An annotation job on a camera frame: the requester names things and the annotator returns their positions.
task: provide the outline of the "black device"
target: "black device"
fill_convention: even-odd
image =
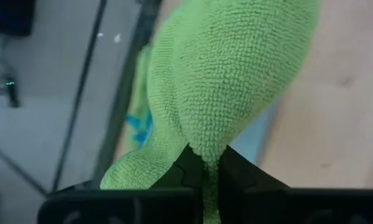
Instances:
[[[42,205],[38,224],[203,223],[203,161],[186,146],[147,190],[72,190]],[[227,147],[219,162],[222,224],[373,223],[373,190],[291,189]]]

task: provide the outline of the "wooden surface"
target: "wooden surface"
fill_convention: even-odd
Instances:
[[[261,167],[292,186],[373,187],[373,0],[322,0]]]

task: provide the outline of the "wooden floor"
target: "wooden floor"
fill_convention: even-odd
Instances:
[[[178,4],[164,0],[159,24]],[[292,186],[373,187],[373,0],[321,0],[260,166]]]

